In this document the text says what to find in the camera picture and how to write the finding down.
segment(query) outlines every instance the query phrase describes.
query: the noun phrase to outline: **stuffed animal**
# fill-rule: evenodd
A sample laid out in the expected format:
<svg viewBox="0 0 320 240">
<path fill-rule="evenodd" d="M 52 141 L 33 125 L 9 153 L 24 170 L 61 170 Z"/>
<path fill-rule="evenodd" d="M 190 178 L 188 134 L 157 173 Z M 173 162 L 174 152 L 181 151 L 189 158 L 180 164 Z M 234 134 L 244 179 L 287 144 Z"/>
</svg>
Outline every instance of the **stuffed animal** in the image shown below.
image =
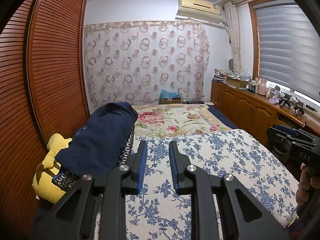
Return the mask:
<svg viewBox="0 0 320 240">
<path fill-rule="evenodd" d="M 58 174 L 61 166 L 55 161 L 55 156 L 61 149 L 68 148 L 71 141 L 71 138 L 65 139 L 58 133 L 53 134 L 47 145 L 49 152 L 37 166 L 36 174 L 33 177 L 32 187 L 38 196 L 54 204 L 66 193 L 51 182 L 52 178 Z"/>
</svg>

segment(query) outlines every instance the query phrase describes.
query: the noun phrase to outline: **wooden countertop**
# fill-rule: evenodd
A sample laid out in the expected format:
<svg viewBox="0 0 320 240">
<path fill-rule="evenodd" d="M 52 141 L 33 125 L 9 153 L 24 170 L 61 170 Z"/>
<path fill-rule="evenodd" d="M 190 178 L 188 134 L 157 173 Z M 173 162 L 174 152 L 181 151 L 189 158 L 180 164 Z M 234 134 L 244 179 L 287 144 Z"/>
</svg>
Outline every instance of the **wooden countertop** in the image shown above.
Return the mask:
<svg viewBox="0 0 320 240">
<path fill-rule="evenodd" d="M 219 84 L 222 86 L 225 86 L 226 88 L 233 89 L 232 87 L 229 87 L 224 83 L 219 83 Z M 301 116 L 300 114 L 296 116 L 293 109 L 288 109 L 288 107 L 285 107 L 285 106 L 281 108 L 279 104 L 277 105 L 271 104 L 269 103 L 269 98 L 266 98 L 265 96 L 261 96 L 257 93 L 241 91 L 239 89 L 235 89 L 235 90 L 240 94 L 246 95 L 247 97 L 253 98 L 256 101 L 259 101 L 275 109 L 277 112 L 287 116 L 292 121 L 299 124 L 300 126 L 302 126 L 302 123 L 305 122 L 306 126 L 308 126 L 310 129 L 312 129 L 314 132 L 320 135 L 320 120 L 313 118 L 310 114 L 308 114 L 307 111 L 305 111 L 305 114 L 303 116 Z"/>
</svg>

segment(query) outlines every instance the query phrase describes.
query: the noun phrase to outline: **window blind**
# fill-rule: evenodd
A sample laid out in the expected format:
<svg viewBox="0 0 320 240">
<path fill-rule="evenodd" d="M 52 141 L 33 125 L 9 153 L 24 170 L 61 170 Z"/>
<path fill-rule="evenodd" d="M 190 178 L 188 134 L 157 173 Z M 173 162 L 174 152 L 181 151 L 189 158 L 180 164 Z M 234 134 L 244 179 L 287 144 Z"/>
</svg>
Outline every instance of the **window blind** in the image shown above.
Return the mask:
<svg viewBox="0 0 320 240">
<path fill-rule="evenodd" d="M 294 0 L 255 5 L 259 77 L 320 102 L 320 38 Z"/>
</svg>

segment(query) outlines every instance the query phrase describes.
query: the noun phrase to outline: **tied curtain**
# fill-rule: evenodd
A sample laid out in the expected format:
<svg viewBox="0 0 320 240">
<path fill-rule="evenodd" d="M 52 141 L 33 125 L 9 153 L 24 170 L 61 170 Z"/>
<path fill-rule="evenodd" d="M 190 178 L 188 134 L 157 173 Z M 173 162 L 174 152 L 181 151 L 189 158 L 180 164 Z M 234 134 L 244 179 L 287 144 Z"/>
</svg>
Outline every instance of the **tied curtain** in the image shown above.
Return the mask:
<svg viewBox="0 0 320 240">
<path fill-rule="evenodd" d="M 84 72 L 95 108 L 158 104 L 161 89 L 203 100 L 209 43 L 201 23 L 139 21 L 84 27 Z"/>
<path fill-rule="evenodd" d="M 236 73 L 242 72 L 241 54 L 240 54 L 240 25 L 238 11 L 235 4 L 227 2 L 224 5 L 229 27 L 229 35 L 233 53 L 233 65 Z"/>
</svg>

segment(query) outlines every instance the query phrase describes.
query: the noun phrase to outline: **brown wooden closet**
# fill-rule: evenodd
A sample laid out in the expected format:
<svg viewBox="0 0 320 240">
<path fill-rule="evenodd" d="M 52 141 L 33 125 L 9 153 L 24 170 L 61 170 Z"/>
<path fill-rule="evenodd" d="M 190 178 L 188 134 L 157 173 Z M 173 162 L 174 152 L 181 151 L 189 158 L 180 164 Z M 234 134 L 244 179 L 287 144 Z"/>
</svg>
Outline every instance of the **brown wooden closet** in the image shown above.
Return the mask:
<svg viewBox="0 0 320 240">
<path fill-rule="evenodd" d="M 82 68 L 86 0 L 25 0 L 0 34 L 0 223 L 28 236 L 32 179 L 54 133 L 89 118 Z"/>
</svg>

